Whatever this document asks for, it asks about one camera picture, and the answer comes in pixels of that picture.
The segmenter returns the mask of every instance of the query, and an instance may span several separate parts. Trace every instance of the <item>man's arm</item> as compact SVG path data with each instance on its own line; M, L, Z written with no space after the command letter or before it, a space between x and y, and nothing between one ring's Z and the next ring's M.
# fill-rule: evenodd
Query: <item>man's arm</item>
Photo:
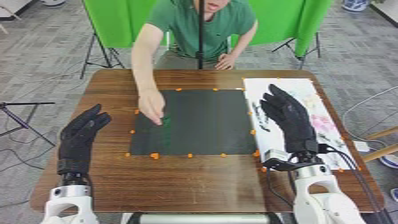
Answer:
M141 112L159 125L162 124L166 101L153 78L153 55L162 39L164 31L155 25L146 24L132 50L132 65L141 96Z
M233 69L235 67L235 60L240 57L240 54L248 48L248 45L253 41L253 37L258 32L258 21L255 22L253 28L248 33L240 36L239 44L230 54L223 54L219 58L219 64L216 65L217 70Z
M134 77L139 92L146 89L157 89L157 83L153 79L153 55L160 46L162 39L164 31L157 26L146 24L132 49Z

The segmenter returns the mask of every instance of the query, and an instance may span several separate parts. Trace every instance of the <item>floor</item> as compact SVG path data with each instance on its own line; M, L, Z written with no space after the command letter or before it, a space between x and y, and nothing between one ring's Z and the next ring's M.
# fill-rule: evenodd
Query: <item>floor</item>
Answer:
M22 14L22 19L24 21L2 22L11 34L0 33L0 102L57 102L56 105L40 108L33 121L34 127L56 142L93 72L98 70L98 67L91 66L82 81L79 72L93 34L82 1L70 0L57 9L49 9L36 3ZM342 10L336 3L320 36L322 58L319 59L315 54L310 56L304 69L317 74L343 117L356 103L398 85L398 29L372 9L352 14ZM297 68L288 49L271 52L276 46L278 44L249 47L239 59L239 69ZM130 67L130 49L120 51L121 60ZM102 60L100 56L96 49L96 61ZM347 114L347 129L356 135L367 136L398 124L397 94L384 94ZM15 106L9 109L22 117L27 116L31 107ZM15 122L8 121L4 113L0 124L0 132L17 126ZM393 135L384 141L391 144L397 139L398 135ZM15 149L24 159L38 156L50 148L49 143L36 140L29 131L4 136L0 145L0 149ZM31 163L45 167L49 157L50 153ZM0 151L0 224L40 223L43 218L29 203L8 206L27 201L41 176L41 170L25 165L4 170L17 163L11 151ZM383 166L379 161L374 161L368 167L386 195L388 211L397 211L398 203L391 200L390 190L398 187L398 171ZM398 212L391 213L391 217L398 223ZM120 214L100 215L104 223L118 223L120 218Z

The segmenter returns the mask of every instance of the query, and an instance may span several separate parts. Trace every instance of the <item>wall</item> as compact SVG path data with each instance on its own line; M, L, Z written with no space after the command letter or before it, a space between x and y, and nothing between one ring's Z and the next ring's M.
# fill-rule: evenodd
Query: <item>wall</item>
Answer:
M17 12L31 1L33 0L0 0L0 5L4 5L13 12ZM9 17L9 12L2 8L0 17Z
M398 23L398 0L386 0L383 4L374 4L374 5Z

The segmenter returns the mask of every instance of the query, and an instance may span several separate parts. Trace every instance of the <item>green backdrop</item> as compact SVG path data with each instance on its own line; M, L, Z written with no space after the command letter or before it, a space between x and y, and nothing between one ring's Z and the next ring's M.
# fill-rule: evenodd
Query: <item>green backdrop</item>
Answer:
M155 2L157 0L84 0L105 47L132 47ZM251 45L280 42L294 37L295 55L304 56L333 0L249 0L249 2L260 21Z

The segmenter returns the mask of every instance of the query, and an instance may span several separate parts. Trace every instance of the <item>green t-shirt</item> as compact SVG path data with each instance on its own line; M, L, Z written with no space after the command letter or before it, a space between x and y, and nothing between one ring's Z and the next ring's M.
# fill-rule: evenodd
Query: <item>green t-shirt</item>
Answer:
M205 59L214 61L228 53L228 37L244 35L255 25L256 15L248 0L232 0L226 8L205 23ZM196 57L200 50L200 17L194 0L159 0L148 23L164 31L171 30L176 39L176 52Z

